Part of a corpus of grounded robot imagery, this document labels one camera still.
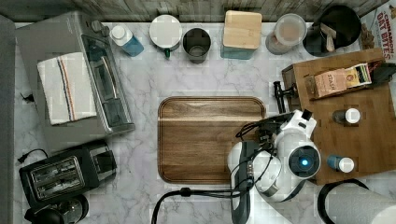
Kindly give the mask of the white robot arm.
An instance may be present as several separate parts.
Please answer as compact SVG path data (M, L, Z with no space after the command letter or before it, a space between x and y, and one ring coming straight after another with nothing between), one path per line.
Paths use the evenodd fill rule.
M230 170L233 224L286 224L270 205L295 197L321 165L311 140L317 121L308 110L260 120L257 138L233 146Z

